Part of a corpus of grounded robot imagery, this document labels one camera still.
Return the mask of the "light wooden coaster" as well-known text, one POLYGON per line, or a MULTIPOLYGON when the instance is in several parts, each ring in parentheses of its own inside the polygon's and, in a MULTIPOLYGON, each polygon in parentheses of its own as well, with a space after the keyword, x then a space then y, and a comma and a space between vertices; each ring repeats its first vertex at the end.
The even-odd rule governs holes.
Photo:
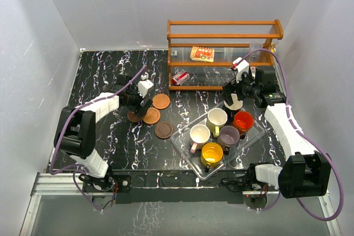
POLYGON ((143 122, 149 125, 155 124, 159 122, 160 117, 161 117, 160 111, 154 107, 151 107, 147 110, 147 113, 143 118, 143 122))
POLYGON ((153 97, 153 107, 159 110, 166 109, 170 105, 170 98, 168 95, 160 93, 153 97))

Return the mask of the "dark wooden coaster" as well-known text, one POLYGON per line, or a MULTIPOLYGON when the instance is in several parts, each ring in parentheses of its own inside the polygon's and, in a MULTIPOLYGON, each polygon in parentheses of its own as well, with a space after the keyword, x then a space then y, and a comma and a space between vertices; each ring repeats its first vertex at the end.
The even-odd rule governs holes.
POLYGON ((140 122, 141 120, 143 120, 143 116, 142 117, 139 117, 137 114, 133 113, 132 111, 129 111, 127 113, 127 118, 130 122, 132 123, 138 123, 140 122))
POLYGON ((159 139, 168 139, 174 132, 174 127, 166 121, 158 122, 154 128, 154 134, 159 139))

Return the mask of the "pale green mug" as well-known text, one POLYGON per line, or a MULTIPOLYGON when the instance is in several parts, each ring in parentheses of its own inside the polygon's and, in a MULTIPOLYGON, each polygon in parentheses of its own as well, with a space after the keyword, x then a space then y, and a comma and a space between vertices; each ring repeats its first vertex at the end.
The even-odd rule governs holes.
POLYGON ((207 113, 206 126, 214 138, 218 138, 221 128, 228 120, 227 113, 221 108, 213 108, 207 113))

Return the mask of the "pink mug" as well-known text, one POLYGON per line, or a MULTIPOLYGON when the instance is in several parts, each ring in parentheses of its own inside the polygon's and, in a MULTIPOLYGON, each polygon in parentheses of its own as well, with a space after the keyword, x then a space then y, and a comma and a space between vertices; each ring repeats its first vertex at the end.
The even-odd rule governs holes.
POLYGON ((204 124, 197 124, 190 129, 190 152, 194 154, 197 150, 208 142, 210 138, 210 130, 204 124))

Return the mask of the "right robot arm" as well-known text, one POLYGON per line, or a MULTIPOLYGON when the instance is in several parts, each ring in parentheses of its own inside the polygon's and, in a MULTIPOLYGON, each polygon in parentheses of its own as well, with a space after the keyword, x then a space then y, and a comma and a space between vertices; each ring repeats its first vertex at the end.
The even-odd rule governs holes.
POLYGON ((275 68, 258 66, 252 71, 244 61, 234 63, 231 69, 236 76, 222 86, 223 99, 227 104, 233 104, 233 95, 237 95, 239 101, 251 98, 258 108, 264 109, 264 117, 278 137, 287 160, 282 167, 251 164, 247 185, 259 190, 267 183, 285 198, 323 196, 329 183, 330 163, 290 124, 286 113, 287 98, 280 91, 275 68))

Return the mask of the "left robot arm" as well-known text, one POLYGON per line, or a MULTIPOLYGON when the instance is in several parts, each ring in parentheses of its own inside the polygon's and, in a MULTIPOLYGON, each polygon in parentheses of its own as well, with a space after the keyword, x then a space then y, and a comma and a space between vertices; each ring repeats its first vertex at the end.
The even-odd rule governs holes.
POLYGON ((148 97, 154 84, 144 73, 140 81, 135 77, 118 75, 110 87, 81 106, 62 109, 54 138, 54 146, 80 165, 84 172, 95 178, 95 185, 109 191, 114 177, 107 173, 108 163, 98 154, 96 123, 120 107, 127 107, 138 120, 144 118, 152 100, 148 97))

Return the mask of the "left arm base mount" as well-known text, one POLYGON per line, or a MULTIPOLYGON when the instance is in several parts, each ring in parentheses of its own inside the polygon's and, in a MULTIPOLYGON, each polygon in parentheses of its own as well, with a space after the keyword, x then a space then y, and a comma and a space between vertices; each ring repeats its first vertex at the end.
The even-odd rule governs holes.
POLYGON ((102 179, 89 175, 80 174, 79 180, 83 182, 83 191, 85 193, 109 193, 111 199, 104 206, 98 209, 103 213, 107 206, 113 206, 116 203, 118 193, 128 193, 131 191, 131 177, 129 175, 108 174, 102 179))

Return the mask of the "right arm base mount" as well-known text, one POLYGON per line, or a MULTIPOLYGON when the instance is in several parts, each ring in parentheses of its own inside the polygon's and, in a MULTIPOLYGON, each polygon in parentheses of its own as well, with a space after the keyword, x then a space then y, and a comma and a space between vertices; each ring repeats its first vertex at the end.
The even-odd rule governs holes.
POLYGON ((267 194, 270 185, 266 182, 257 181, 251 174, 230 178, 224 177, 220 186, 227 188, 230 192, 240 192, 244 196, 244 204, 247 211, 255 211, 257 214, 273 208, 280 199, 280 192, 275 200, 268 204, 267 194))

